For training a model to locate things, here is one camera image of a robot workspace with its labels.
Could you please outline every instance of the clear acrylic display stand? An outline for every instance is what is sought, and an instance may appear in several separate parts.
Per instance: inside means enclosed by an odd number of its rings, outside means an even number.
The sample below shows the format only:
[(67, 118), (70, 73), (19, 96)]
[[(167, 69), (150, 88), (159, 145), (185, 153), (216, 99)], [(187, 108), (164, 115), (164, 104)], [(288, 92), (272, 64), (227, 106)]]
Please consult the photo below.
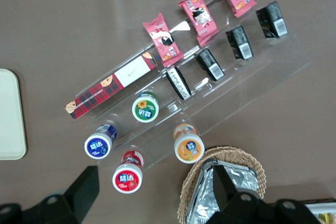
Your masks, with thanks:
[[(189, 99), (183, 101), (177, 96), (165, 76), (166, 70), (158, 61), (156, 70), (89, 112), (93, 118), (87, 126), (90, 133), (104, 123), (117, 129), (118, 136), (110, 154), (99, 162), (110, 179), (126, 151), (140, 151), (145, 158), (143, 170), (147, 170), (174, 153), (172, 133), (178, 124), (190, 123), (202, 136), (309, 64), (296, 35), (265, 39), (255, 14), (256, 8), (238, 19), (233, 16), (226, 0), (213, 0), (207, 6), (220, 29), (207, 48), (225, 77), (216, 82), (210, 80), (194, 59), (203, 49), (197, 46), (193, 28), (175, 31), (172, 34), (177, 45), (186, 52), (184, 59), (175, 65), (192, 90)], [(238, 24), (244, 27), (254, 53), (249, 60), (235, 59), (225, 34)], [(146, 50), (158, 55), (151, 44), (134, 57)], [(154, 92), (159, 100), (159, 116), (151, 123), (138, 122), (131, 111), (133, 102), (143, 90)]]

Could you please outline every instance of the black snack package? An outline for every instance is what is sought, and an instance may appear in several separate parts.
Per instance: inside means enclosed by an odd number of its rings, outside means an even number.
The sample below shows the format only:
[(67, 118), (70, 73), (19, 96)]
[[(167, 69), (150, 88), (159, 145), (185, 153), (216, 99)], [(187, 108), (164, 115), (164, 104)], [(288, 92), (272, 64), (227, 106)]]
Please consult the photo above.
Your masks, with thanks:
[(288, 33), (277, 1), (256, 10), (256, 14), (266, 38), (280, 38)]
[(196, 60), (201, 68), (208, 73), (211, 80), (218, 81), (224, 76), (224, 72), (209, 49), (206, 48), (200, 52), (196, 56)]
[(174, 65), (169, 67), (166, 75), (174, 90), (182, 100), (186, 100), (191, 96), (191, 91), (177, 67)]
[(227, 31), (226, 36), (236, 59), (247, 60), (253, 57), (250, 43), (241, 25)]

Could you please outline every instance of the white tray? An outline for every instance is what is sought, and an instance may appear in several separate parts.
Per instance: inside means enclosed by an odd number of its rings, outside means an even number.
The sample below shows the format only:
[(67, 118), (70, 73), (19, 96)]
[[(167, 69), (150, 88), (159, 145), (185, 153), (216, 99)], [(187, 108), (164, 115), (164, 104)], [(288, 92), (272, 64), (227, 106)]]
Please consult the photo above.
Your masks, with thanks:
[(0, 69), (0, 160), (20, 159), (26, 151), (18, 80)]

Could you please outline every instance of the silver foil package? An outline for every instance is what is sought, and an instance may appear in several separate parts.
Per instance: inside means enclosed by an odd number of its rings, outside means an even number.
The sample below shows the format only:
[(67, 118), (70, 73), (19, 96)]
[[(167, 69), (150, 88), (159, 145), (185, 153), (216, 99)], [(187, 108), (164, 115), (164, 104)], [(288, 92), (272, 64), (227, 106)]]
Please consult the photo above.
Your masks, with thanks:
[(252, 168), (215, 159), (208, 159), (202, 166), (187, 210), (187, 224), (204, 224), (215, 212), (219, 211), (219, 206), (213, 191), (213, 166), (215, 165), (224, 166), (237, 189), (242, 188), (255, 192), (258, 190), (259, 183), (257, 174)]

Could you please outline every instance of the wicker basket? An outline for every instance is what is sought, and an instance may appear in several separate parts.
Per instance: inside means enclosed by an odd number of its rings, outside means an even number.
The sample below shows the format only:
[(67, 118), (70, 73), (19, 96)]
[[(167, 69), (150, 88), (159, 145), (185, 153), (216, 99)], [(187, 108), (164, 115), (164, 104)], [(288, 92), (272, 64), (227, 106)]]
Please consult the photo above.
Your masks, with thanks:
[(217, 160), (225, 161), (228, 163), (253, 168), (258, 175), (259, 189), (257, 192), (259, 193), (261, 198), (264, 197), (266, 189), (266, 176), (261, 164), (254, 157), (252, 157), (251, 154), (248, 154), (241, 149), (230, 146), (215, 147), (207, 150), (204, 153), (202, 159), (194, 164), (194, 166), (188, 173), (188, 176), (183, 182), (180, 195), (181, 203), (177, 211), (177, 217), (181, 224), (185, 224), (187, 209), (193, 196), (194, 188), (197, 183), (199, 173), (201, 172), (202, 165), (209, 158), (215, 158)]

